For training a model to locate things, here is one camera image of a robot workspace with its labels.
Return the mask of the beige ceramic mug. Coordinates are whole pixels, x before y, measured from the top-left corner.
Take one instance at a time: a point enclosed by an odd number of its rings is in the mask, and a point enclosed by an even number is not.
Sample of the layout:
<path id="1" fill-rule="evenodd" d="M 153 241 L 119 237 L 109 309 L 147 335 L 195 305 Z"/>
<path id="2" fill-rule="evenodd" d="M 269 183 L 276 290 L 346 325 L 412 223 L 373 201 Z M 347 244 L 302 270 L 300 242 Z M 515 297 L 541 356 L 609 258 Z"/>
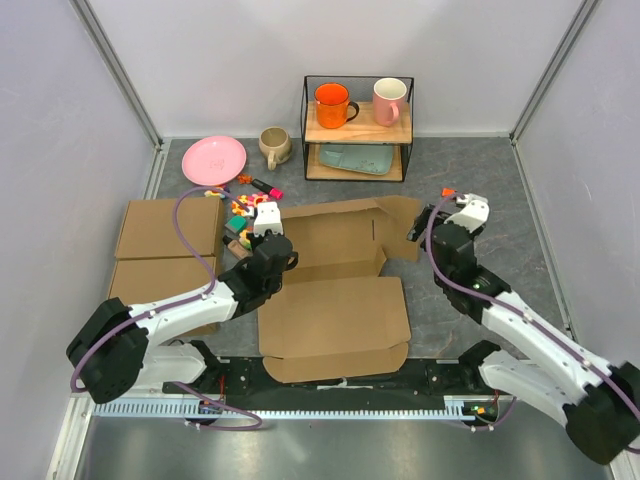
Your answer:
<path id="1" fill-rule="evenodd" d="M 281 127 L 269 127 L 259 136 L 259 149 L 266 159 L 267 168 L 274 171 L 278 165 L 287 162 L 292 154 L 292 140 Z"/>

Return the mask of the yellow red smiley toy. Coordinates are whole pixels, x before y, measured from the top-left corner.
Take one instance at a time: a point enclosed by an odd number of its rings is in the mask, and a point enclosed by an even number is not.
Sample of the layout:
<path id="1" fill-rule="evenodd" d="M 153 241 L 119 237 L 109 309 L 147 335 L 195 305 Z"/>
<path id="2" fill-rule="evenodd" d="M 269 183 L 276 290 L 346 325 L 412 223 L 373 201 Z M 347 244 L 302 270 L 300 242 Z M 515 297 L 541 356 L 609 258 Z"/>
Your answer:
<path id="1" fill-rule="evenodd" d="M 204 192 L 205 196 L 219 196 L 219 197 L 227 197 L 230 195 L 230 190 L 226 185 L 215 186 L 211 189 L 208 189 Z"/>

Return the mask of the teal block toy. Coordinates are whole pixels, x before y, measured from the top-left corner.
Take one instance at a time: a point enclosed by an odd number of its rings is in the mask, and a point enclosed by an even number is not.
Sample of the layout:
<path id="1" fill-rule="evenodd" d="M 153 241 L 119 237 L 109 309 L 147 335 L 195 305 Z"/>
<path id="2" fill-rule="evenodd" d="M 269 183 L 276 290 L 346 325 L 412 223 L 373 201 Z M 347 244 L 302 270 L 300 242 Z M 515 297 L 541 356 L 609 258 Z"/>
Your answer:
<path id="1" fill-rule="evenodd" d="M 225 224 L 225 228 L 234 235 L 239 235 L 244 231 L 249 222 L 245 216 L 234 215 Z"/>

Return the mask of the pink petal smiley toy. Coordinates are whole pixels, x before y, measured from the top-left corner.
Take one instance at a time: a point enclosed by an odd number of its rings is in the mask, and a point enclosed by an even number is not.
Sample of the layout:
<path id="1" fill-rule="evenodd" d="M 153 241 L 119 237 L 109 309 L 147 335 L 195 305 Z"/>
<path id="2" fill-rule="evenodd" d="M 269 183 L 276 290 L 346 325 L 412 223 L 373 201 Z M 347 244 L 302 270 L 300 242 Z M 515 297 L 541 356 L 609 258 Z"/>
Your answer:
<path id="1" fill-rule="evenodd" d="M 238 200 L 247 206 L 255 207 L 259 203 L 272 201 L 273 198 L 265 193 L 254 193 L 250 195 L 240 195 Z"/>

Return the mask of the folded flat cardboard box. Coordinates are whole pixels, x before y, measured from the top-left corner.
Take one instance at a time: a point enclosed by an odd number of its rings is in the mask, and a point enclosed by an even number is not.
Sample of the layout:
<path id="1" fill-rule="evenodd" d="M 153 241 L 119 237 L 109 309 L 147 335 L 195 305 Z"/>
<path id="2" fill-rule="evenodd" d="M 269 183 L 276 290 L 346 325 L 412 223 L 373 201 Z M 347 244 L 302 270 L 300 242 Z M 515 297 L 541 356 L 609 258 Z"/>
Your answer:
<path id="1" fill-rule="evenodd" d="M 184 247 L 172 222 L 174 199 L 134 200 L 126 209 L 107 296 L 125 305 L 182 294 L 209 282 L 204 266 Z M 224 205 L 217 197 L 189 197 L 178 211 L 183 236 L 207 265 L 222 271 Z"/>

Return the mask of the pink highlighter marker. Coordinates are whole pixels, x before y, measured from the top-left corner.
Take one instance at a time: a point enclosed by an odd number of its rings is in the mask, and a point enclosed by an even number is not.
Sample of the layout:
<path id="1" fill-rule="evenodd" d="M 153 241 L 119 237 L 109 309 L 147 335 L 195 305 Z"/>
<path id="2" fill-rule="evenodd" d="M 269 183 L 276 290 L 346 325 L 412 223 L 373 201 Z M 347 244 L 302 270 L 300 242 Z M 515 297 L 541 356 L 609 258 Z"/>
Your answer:
<path id="1" fill-rule="evenodd" d="M 272 198 L 275 198 L 276 200 L 280 200 L 283 198 L 284 194 L 281 190 L 271 186 L 270 184 L 259 180 L 259 179 L 253 179 L 251 182 L 251 185 L 253 187 L 255 187 L 256 189 L 258 189 L 259 191 L 269 195 Z"/>

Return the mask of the small orange flower toy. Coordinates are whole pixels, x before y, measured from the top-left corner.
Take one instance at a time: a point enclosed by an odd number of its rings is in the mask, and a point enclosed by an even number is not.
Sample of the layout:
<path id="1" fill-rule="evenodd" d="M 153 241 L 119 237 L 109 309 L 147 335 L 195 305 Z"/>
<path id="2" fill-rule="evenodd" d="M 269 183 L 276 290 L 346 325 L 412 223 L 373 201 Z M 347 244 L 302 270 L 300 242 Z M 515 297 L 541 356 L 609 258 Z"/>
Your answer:
<path id="1" fill-rule="evenodd" d="M 253 181 L 253 177 L 248 174 L 239 174 L 237 180 L 240 184 L 250 184 Z"/>

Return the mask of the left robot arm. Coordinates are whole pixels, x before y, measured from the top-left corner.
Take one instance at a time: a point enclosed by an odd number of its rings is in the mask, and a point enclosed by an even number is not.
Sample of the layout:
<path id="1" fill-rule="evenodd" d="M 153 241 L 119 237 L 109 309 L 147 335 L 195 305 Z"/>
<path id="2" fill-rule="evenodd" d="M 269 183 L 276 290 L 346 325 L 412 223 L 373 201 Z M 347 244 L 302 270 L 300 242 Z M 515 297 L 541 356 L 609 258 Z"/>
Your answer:
<path id="1" fill-rule="evenodd" d="M 172 339 L 208 324 L 222 323 L 262 306 L 282 286 L 298 254 L 284 235 L 259 238 L 252 256 L 203 287 L 164 300 L 127 306 L 103 301 L 71 341 L 66 355 L 74 367 L 70 386 L 97 404 L 132 388 L 165 382 L 208 393 L 219 382 L 218 367 L 192 344 Z"/>

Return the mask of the pink plastic plate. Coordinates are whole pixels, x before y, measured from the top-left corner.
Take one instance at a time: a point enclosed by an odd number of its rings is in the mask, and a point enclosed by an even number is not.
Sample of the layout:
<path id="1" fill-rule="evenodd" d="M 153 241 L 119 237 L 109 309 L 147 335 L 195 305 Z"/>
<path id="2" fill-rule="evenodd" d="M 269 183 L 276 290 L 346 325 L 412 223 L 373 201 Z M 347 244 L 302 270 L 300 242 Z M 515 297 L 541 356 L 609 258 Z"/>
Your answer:
<path id="1" fill-rule="evenodd" d="M 211 136 L 191 145 L 181 162 L 184 176 L 200 186 L 226 184 L 244 169 L 247 153 L 235 138 Z"/>

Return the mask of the orange enamel mug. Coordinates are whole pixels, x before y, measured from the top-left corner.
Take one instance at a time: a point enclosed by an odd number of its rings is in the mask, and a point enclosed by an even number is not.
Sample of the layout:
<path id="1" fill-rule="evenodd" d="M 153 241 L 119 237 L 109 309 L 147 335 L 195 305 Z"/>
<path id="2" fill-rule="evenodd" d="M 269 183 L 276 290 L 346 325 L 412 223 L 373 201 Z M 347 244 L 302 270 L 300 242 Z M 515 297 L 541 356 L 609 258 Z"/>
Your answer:
<path id="1" fill-rule="evenodd" d="M 323 128 L 340 128 L 359 115 L 359 105 L 350 100 L 349 90 L 340 83 L 320 85 L 315 90 L 314 98 L 316 118 Z"/>

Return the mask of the green ceramic tray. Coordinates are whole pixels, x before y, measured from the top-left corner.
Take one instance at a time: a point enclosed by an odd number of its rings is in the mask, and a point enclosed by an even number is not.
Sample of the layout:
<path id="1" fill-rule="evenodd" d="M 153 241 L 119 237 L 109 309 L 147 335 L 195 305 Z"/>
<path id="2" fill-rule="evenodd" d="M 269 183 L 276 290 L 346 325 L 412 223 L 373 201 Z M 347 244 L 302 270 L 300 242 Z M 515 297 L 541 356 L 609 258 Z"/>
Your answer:
<path id="1" fill-rule="evenodd" d="M 318 160 L 327 167 L 381 176 L 391 169 L 393 156 L 391 145 L 323 144 Z"/>

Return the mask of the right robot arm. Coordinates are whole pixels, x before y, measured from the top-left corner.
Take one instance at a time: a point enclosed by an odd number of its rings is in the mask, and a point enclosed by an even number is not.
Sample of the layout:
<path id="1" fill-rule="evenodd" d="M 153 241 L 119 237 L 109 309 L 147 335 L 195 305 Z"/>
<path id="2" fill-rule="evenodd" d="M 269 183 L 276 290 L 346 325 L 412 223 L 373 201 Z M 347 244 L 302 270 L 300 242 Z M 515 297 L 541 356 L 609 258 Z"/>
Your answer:
<path id="1" fill-rule="evenodd" d="M 639 451 L 639 369 L 616 366 L 567 337 L 536 313 L 499 276 L 478 263 L 475 240 L 484 230 L 487 199 L 453 192 L 458 210 L 428 204 L 407 234 L 425 250 L 435 284 L 450 304 L 506 339 L 520 361 L 491 343 L 471 348 L 476 359 L 458 368 L 467 392 L 507 393 L 553 419 L 590 460 L 607 465 Z"/>

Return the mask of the brown cardboard box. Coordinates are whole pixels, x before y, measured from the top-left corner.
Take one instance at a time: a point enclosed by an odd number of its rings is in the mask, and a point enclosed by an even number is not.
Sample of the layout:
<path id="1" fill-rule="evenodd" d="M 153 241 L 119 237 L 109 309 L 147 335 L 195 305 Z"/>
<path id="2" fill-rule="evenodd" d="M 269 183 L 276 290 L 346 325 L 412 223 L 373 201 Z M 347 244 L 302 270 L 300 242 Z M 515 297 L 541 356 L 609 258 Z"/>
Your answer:
<path id="1" fill-rule="evenodd" d="M 371 197 L 284 208 L 284 233 L 299 254 L 282 289 L 258 310 L 259 351 L 280 383 L 392 373 L 408 357 L 402 281 L 388 260 L 415 262 L 407 235 L 417 199 Z"/>

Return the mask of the pink ceramic mug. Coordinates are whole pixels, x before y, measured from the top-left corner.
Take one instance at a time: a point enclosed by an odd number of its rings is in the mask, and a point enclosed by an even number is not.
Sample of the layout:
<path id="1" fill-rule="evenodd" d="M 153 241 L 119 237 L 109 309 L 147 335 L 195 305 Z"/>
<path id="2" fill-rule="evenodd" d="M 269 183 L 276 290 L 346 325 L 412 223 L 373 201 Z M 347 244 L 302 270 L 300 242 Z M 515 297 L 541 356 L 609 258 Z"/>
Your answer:
<path id="1" fill-rule="evenodd" d="M 392 77 L 381 78 L 373 87 L 374 120 L 377 124 L 389 127 L 400 119 L 406 102 L 408 88 L 406 84 Z"/>

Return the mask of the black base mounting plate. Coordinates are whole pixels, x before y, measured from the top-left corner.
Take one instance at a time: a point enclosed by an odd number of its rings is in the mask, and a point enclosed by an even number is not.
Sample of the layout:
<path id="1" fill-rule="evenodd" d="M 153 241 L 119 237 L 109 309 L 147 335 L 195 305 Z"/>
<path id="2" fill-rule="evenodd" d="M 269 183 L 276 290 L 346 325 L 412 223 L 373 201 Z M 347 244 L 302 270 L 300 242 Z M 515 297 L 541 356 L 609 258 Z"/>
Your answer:
<path id="1" fill-rule="evenodd" d="M 227 399 L 284 390 L 316 391 L 348 387 L 407 391 L 411 394 L 494 395 L 494 390 L 470 367 L 454 360 L 426 358 L 410 358 L 392 373 L 282 383 L 267 373 L 260 357 L 222 357 L 188 386 L 203 394 L 221 393 Z"/>

